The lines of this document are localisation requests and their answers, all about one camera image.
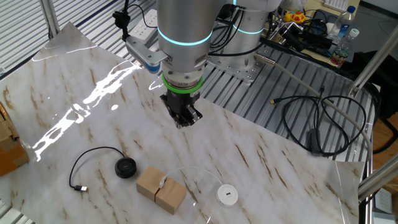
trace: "black round puck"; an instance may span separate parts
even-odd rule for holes
[[[114,165],[114,170],[116,171],[116,175],[120,178],[129,178],[132,177],[137,171],[137,164],[134,159],[130,157],[123,157],[116,162]]]

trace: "marble surface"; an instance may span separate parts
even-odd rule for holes
[[[66,25],[31,61],[0,82],[2,101],[31,161],[0,177],[0,198],[37,223],[357,223],[363,162],[335,162],[307,151],[201,98],[203,119],[177,129],[159,96],[160,79],[96,46]],[[114,173],[119,148],[137,174]],[[136,191],[152,165],[163,172],[202,167],[239,192],[222,207],[211,175],[170,177],[188,194],[170,215]]]

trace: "plastic bottle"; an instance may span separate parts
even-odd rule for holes
[[[344,37],[343,40],[336,46],[335,51],[333,51],[330,56],[330,62],[337,65],[337,67],[341,67],[341,65],[346,61],[347,57],[351,53],[353,40],[359,34],[359,30],[351,29],[349,35]]]
[[[349,25],[351,25],[354,20],[354,6],[349,6],[346,12],[342,12],[337,18],[335,25],[331,28],[328,38],[333,41],[333,43],[338,44],[340,40],[346,34]]]

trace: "small cardboard box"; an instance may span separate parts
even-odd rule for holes
[[[137,181],[137,191],[174,215],[187,194],[187,189],[173,179],[167,178],[160,189],[165,174],[149,166]]]
[[[29,162],[11,118],[0,102],[0,176]]]

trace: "power strip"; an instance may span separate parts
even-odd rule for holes
[[[157,11],[155,9],[149,10],[145,15],[145,21],[148,26],[157,27]],[[156,30],[156,28],[147,27],[144,23],[144,19],[141,19],[132,32],[130,32],[130,35],[137,37],[143,44],[146,44],[155,34]]]

